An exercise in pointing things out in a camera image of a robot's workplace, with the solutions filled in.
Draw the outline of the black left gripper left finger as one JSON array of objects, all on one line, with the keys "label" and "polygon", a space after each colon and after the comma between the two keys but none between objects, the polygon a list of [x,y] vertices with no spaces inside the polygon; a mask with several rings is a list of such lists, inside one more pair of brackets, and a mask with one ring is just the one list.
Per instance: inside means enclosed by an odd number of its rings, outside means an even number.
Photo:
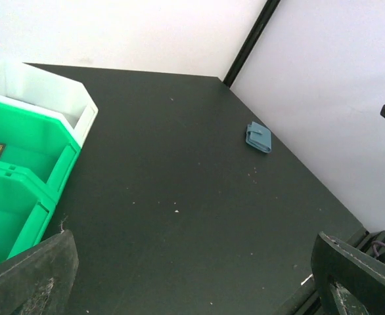
[{"label": "black left gripper left finger", "polygon": [[78,270],[65,230],[0,264],[0,314],[64,314]]}]

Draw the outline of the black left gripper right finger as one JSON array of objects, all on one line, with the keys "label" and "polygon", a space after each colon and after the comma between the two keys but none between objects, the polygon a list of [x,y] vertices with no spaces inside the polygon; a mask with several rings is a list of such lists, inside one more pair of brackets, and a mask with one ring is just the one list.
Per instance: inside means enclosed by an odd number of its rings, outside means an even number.
[{"label": "black left gripper right finger", "polygon": [[311,269],[325,314],[385,314],[385,252],[372,257],[321,232]]}]

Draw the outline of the blue card holder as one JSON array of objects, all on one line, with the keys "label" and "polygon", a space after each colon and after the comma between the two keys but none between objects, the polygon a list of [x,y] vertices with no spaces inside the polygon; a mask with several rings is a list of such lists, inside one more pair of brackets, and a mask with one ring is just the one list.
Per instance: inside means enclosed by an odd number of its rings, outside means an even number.
[{"label": "blue card holder", "polygon": [[270,153],[272,150],[271,136],[271,131],[267,127],[264,127],[255,121],[247,126],[246,143],[265,154]]}]

